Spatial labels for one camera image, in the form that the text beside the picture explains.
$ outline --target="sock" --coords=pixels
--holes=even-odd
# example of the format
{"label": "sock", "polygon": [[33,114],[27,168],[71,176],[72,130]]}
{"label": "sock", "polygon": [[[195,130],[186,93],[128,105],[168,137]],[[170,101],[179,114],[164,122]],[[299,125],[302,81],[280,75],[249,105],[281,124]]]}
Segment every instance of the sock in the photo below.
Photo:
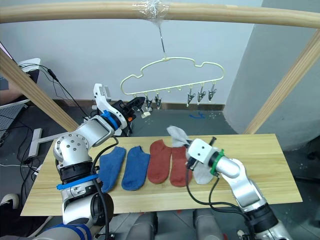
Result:
{"label": "sock", "polygon": [[158,140],[150,146],[150,162],[147,176],[153,184],[163,183],[169,176],[171,147],[165,145],[164,141]]}
{"label": "sock", "polygon": [[210,173],[211,168],[209,166],[205,166],[204,164],[198,162],[193,170],[193,177],[197,184],[208,184],[212,178],[214,177]]}
{"label": "sock", "polygon": [[103,182],[102,192],[109,192],[115,185],[126,155],[123,147],[114,147],[112,152],[100,157],[99,179]]}
{"label": "sock", "polygon": [[135,191],[142,187],[147,176],[150,155],[144,153],[141,146],[131,148],[126,157],[122,188]]}
{"label": "sock", "polygon": [[[170,174],[170,182],[173,186],[184,187],[186,185],[186,148],[173,147],[172,148],[172,168]],[[192,178],[192,172],[189,171],[188,179],[189,183]]]}

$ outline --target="wooden table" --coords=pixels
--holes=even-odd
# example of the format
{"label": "wooden table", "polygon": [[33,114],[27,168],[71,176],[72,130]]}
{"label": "wooden table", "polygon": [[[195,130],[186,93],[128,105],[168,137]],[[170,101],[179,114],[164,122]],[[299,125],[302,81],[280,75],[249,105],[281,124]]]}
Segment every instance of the wooden table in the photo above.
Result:
{"label": "wooden table", "polygon": [[[302,202],[297,185],[274,134],[216,135],[215,137],[217,140],[214,145],[223,148],[229,158],[239,159],[245,165],[248,176],[257,183],[269,204]],[[191,136],[190,138],[200,138],[208,143],[212,136]],[[163,139],[167,146],[171,146],[171,137],[168,136],[121,137],[118,138],[118,146],[126,148],[128,152],[132,147],[141,145],[144,152],[149,153],[150,145],[159,139]],[[89,154],[94,158],[98,152],[113,142],[113,138],[108,139],[104,144],[92,148]],[[22,216],[59,216],[62,214],[62,198],[56,189],[56,185],[61,181],[55,167],[53,146],[54,144],[33,184],[21,213]],[[158,185],[151,183],[147,178],[139,190],[123,190],[121,181],[125,166],[126,161],[123,162],[114,189],[109,193],[114,202],[115,214],[207,207],[194,202],[185,187],[172,186],[169,178]],[[207,202],[213,182],[214,180],[207,185],[198,185],[192,179],[190,189],[196,198]],[[212,200],[236,203],[229,185],[223,178],[214,190]]]}

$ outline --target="wooden pole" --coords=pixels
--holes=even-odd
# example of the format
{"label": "wooden pole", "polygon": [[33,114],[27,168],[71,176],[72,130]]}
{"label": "wooden pole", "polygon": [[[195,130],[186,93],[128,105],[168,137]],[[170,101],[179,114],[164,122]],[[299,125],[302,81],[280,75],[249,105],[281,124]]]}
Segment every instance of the wooden pole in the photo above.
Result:
{"label": "wooden pole", "polygon": [[0,52],[0,73],[65,130],[72,132],[77,128],[78,124],[42,91],[2,49]]}
{"label": "wooden pole", "polygon": [[320,57],[320,29],[317,29],[287,74],[273,90],[267,101],[250,122],[244,134],[254,134],[283,102],[298,82]]}
{"label": "wooden pole", "polygon": [[[159,12],[165,20],[286,25],[320,29],[320,13],[205,3],[172,2]],[[0,8],[0,23],[66,19],[146,19],[146,6],[131,1],[87,1],[16,5]]]}

